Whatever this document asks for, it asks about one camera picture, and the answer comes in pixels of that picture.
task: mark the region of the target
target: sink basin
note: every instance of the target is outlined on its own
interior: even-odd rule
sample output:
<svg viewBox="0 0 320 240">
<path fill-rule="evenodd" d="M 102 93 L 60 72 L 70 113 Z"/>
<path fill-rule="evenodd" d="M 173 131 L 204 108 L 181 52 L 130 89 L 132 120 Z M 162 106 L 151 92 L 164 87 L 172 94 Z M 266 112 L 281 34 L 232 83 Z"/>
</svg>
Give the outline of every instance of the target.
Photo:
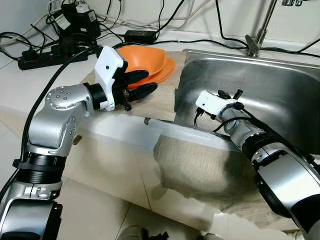
<svg viewBox="0 0 320 240">
<path fill-rule="evenodd" d="M 320 66 L 185 49 L 175 93 L 176 124 L 193 127 L 196 99 L 202 90 L 233 96 L 285 139 L 311 154 L 320 154 Z M 204 114 L 198 127 L 218 126 Z"/>
</svg>

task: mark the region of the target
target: orange plate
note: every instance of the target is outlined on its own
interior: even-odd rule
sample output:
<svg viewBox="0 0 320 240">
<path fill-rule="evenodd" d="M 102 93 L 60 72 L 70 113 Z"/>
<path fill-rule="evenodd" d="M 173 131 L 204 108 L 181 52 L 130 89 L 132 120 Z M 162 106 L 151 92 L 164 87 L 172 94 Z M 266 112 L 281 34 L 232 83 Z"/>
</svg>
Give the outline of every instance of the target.
<svg viewBox="0 0 320 240">
<path fill-rule="evenodd" d="M 149 76 L 160 72 L 165 66 L 166 52 L 147 46 L 124 46 L 117 50 L 128 62 L 127 72 L 147 70 Z"/>
<path fill-rule="evenodd" d="M 138 82 L 128 85 L 128 89 L 135 89 L 143 84 L 161 83 L 166 80 L 175 70 L 176 64 L 171 58 L 166 57 L 163 69 L 155 75 L 148 76 Z"/>
</svg>

